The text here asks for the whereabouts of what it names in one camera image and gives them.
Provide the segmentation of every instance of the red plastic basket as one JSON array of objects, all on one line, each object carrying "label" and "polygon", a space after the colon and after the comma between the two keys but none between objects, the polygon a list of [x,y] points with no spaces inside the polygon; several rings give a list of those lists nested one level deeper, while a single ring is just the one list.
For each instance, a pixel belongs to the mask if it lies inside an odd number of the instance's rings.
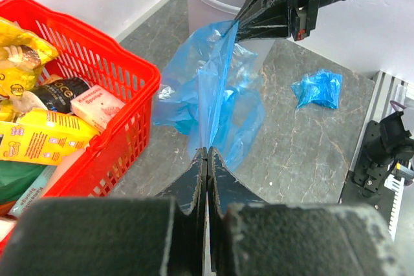
[{"label": "red plastic basket", "polygon": [[[52,43],[60,56],[51,74],[99,84],[126,103],[90,147],[45,196],[105,196],[149,142],[151,98],[160,85],[156,66],[123,49],[103,32],[33,0],[3,0],[0,16]],[[6,239],[0,241],[0,253]]]}]

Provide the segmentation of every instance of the green bag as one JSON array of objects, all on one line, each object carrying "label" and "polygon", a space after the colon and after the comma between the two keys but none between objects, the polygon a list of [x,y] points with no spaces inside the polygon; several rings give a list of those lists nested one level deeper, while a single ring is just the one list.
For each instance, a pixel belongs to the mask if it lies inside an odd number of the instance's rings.
[{"label": "green bag", "polygon": [[39,164],[0,161],[0,204],[17,200],[45,168]]}]

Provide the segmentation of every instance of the blue package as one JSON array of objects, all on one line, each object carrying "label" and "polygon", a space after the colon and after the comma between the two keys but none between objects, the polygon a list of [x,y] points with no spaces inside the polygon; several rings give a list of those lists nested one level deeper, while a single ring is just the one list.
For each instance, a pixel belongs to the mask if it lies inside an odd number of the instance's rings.
[{"label": "blue package", "polygon": [[265,119],[254,72],[257,54],[235,43],[238,22],[198,29],[162,73],[153,111],[155,125],[188,135],[190,158],[200,147],[216,147],[236,170],[250,151]]},{"label": "blue package", "polygon": [[297,109],[308,103],[338,109],[342,75],[321,69],[312,76],[302,76],[301,80],[293,83],[291,87],[298,99]]}]

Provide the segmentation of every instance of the baseboard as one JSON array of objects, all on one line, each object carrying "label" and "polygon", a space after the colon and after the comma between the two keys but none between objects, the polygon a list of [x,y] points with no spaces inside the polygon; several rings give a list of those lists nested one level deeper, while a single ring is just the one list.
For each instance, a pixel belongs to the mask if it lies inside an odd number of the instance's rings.
[{"label": "baseboard", "polygon": [[152,16],[158,9],[164,6],[170,0],[160,0],[155,6],[149,9],[147,12],[142,14],[136,21],[132,22],[126,29],[121,31],[121,33],[115,36],[117,42],[124,40],[130,33],[132,33],[137,27],[139,27],[143,22],[145,22],[150,16]]}]

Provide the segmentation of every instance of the yellow package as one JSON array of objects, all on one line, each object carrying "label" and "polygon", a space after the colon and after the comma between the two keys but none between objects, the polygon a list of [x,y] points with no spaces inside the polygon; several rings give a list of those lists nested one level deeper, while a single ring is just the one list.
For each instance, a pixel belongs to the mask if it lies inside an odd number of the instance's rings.
[{"label": "yellow package", "polygon": [[49,42],[0,17],[0,96],[33,89],[44,64],[57,56]]},{"label": "yellow package", "polygon": [[13,122],[17,116],[10,100],[0,101],[0,121]]},{"label": "yellow package", "polygon": [[0,122],[0,160],[58,165],[99,132],[76,116],[35,109],[17,123]]}]

